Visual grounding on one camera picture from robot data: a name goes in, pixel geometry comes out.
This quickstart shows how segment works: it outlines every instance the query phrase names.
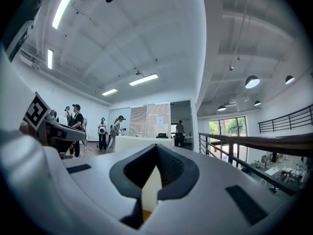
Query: black pants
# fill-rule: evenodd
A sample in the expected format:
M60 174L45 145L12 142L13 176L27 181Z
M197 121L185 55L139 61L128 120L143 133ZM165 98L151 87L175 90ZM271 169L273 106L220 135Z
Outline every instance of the black pants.
M185 147L184 139L185 137L183 133L176 133L175 146L178 146L178 144L180 143L180 146L184 148Z
M107 140L106 135L99 134L99 150L101 149L107 149Z
M73 154L74 150L75 150L75 157L78 158L78 156L79 156L79 141L76 141L74 147L71 150L69 150L70 154Z

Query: railing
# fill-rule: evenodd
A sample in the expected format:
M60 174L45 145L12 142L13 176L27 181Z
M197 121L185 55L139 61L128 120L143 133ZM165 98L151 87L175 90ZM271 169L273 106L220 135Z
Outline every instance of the railing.
M259 122L260 133L294 129L304 125L313 125L313 104L288 115Z
M213 138L220 140L221 147L223 144L228 144L228 152L218 148L213 145L213 142L209 142L208 138ZM234 144L237 144L237 157L234 156ZM260 169L253 167L252 165L246 163L243 160L239 159L239 146L243 145L246 147L270 151L274 153L281 153L293 156L303 156L303 157L313 157L313 133L304 134L304 135L295 135L295 136L285 136L285 137L275 137L275 138L261 138L261 137L228 137L223 135L213 135L207 133L199 133L199 152L208 156L217 156L210 151L209 146L219 150L223 154L228 156L228 162L233 163L235 161L238 166L247 168L252 173L261 177L265 181L272 184L274 187L279 188L281 191L285 192L288 195L294 195L296 191L292 189L287 183L276 179L269 174L261 171Z

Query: ceiling light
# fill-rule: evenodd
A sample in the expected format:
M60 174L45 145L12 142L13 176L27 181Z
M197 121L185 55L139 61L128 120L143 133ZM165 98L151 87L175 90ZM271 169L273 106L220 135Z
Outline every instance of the ceiling light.
M253 87L257 86L259 83L260 83L260 80L258 77L253 76L253 75L249 76L246 79L246 88L247 89L253 88Z
M286 77L286 84L290 84L293 80L294 80L294 77L288 75L288 76Z
M53 56L53 50L48 50L48 68L52 69L52 56Z
M103 96L106 96L106 95L109 95L109 94L111 94L111 93L113 93L113 92L116 92L116 91L117 91L117 89L112 89L112 90L110 90L110 91L107 91L107 92L102 93L102 95L103 95Z
M219 112L226 110L226 107L224 105L221 105L218 109Z
M134 86L134 85L136 85L136 84L141 84L141 83L143 83L143 82L147 82L147 81L152 80L152 79L155 79L155 78L158 78L157 74L153 74L153 75L151 75L151 76L146 76L146 77L144 77L144 78L141 78L141 79L136 80L136 81L134 81L134 82L131 82L131 83L129 83L129 84L130 84L131 86Z
M54 28L56 28L56 29L58 28L59 23L60 23L60 20L61 20L61 18L62 18L62 16L63 16L63 13L64 13L64 11L65 11L65 9L66 9L66 7L67 7L69 1L70 1L70 0L62 0L62 1L60 2L60 5L59 5L59 7L58 7L57 12L55 13L55 16L54 16L54 19L53 19L53 22L52 22L52 26L53 26Z

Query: black strip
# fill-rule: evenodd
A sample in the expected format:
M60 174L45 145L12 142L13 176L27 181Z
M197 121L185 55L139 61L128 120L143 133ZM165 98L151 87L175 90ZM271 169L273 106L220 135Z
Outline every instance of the black strip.
M266 212L240 186L227 187L226 191L250 225L255 225L267 217Z
M89 164L83 164L83 165L69 167L67 168L67 171L69 172L69 174L72 174L72 173L76 173L76 172L80 172L80 171L88 170L88 169L91 169L91 166Z

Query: pendant light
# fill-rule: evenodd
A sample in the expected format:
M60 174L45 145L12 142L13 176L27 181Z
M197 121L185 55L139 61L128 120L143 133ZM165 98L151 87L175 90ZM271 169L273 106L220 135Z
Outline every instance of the pendant light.
M219 112L226 110L226 107L224 105L220 105L217 109Z
M293 80L294 80L294 77L288 75L288 76L286 77L286 84L290 84Z
M260 79L257 76L254 76L254 75L249 76L246 79L246 88L247 89L253 88L257 86L259 83L260 83Z

